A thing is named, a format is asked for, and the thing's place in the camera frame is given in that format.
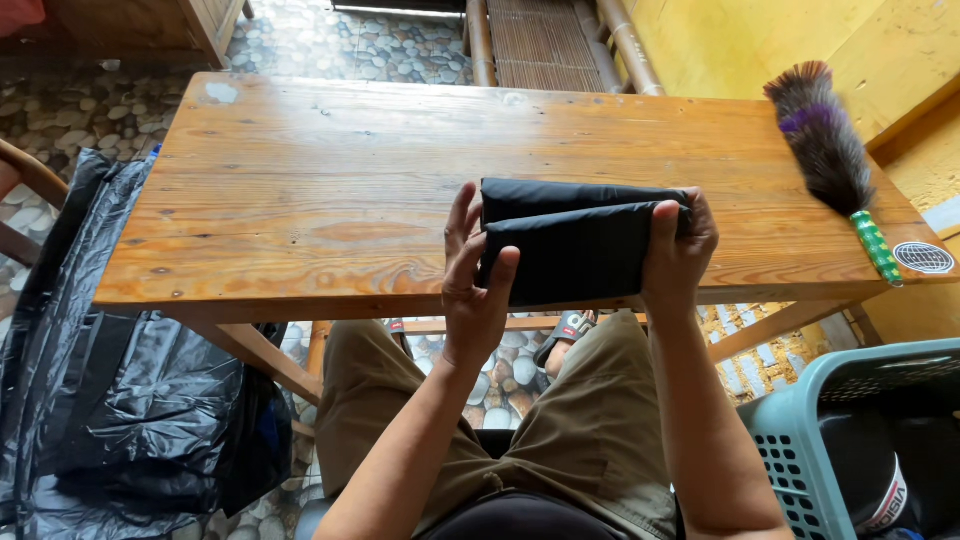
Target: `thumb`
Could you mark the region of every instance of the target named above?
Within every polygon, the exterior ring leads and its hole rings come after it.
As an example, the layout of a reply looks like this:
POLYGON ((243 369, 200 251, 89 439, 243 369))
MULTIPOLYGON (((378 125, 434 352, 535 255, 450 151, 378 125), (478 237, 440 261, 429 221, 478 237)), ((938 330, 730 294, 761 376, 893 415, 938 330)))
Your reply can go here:
POLYGON ((514 246, 507 246, 500 250, 496 262, 493 264, 493 270, 490 273, 490 286, 487 289, 489 297, 493 301, 507 305, 510 300, 510 289, 514 286, 516 277, 516 268, 520 263, 520 250, 514 246))
POLYGON ((663 201, 654 207, 650 222, 650 250, 669 250, 677 239, 677 216, 680 205, 676 201, 663 201))

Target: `sandal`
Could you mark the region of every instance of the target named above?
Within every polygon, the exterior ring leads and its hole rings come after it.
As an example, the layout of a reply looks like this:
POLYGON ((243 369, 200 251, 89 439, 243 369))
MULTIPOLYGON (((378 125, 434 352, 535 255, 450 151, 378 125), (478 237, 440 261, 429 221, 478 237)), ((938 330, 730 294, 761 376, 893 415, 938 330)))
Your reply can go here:
POLYGON ((407 334, 404 332, 403 319, 388 319, 387 331, 390 334, 400 334, 400 349, 403 349, 403 353, 409 356, 412 360, 414 358, 414 354, 413 351, 410 350, 410 344, 407 343, 407 334))
MULTIPOLYGON (((598 317, 599 313, 600 311, 596 309, 593 310, 594 317, 598 317)), ((546 360, 550 358, 550 351, 553 351, 554 346, 557 345, 557 340, 569 339, 577 342, 581 337, 587 335, 587 332, 595 326, 597 326, 596 320, 587 318, 583 311, 564 311, 560 316, 560 322, 557 323, 557 327, 553 329, 553 333, 550 334, 550 337, 546 338, 546 341, 544 341, 543 344, 540 345, 540 348, 534 353, 534 362, 537 364, 537 367, 542 368, 546 365, 546 360)))

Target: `khaki shorts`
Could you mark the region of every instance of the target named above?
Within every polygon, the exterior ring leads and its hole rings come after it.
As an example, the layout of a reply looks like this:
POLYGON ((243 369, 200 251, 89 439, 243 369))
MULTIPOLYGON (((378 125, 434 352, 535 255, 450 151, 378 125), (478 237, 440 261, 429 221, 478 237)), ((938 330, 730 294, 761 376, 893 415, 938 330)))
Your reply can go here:
MULTIPOLYGON (((328 497, 343 491, 423 380, 380 322, 333 325, 316 425, 328 497)), ((631 538, 675 538, 650 344, 633 314, 617 312, 573 345, 502 458, 491 459, 461 418, 415 537, 497 480, 579 506, 631 538)))

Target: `green duster handle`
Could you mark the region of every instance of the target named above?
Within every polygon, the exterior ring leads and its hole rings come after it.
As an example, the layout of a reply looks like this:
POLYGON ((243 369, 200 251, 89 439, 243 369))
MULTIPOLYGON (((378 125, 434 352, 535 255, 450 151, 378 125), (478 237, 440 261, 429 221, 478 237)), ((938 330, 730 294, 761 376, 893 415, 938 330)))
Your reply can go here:
POLYGON ((856 234, 860 236, 860 242, 867 249, 867 254, 880 276, 894 287, 902 287, 903 277, 900 275, 897 260, 887 246, 883 233, 874 223, 873 216, 867 210, 861 210, 850 216, 850 220, 856 226, 856 234))

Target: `hand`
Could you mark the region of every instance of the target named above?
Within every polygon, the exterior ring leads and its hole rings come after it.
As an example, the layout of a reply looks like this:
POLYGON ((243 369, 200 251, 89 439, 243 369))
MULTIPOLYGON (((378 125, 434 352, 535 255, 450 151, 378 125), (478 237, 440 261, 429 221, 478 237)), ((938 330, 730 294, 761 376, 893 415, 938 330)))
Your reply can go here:
POLYGON ((487 245, 486 233, 471 233, 483 209, 480 203, 470 206, 476 189, 474 184, 464 184, 450 209, 450 219, 444 230, 446 274, 443 289, 446 316, 444 359, 473 374, 479 373, 503 339, 507 301, 520 262, 519 249, 503 248, 491 272, 490 288, 473 285, 477 263, 487 245))
POLYGON ((648 314, 670 309, 686 313, 696 308, 697 287, 720 240, 704 192, 699 187, 684 191, 693 210, 688 235, 676 237, 680 205, 675 201, 654 208, 640 293, 648 314))

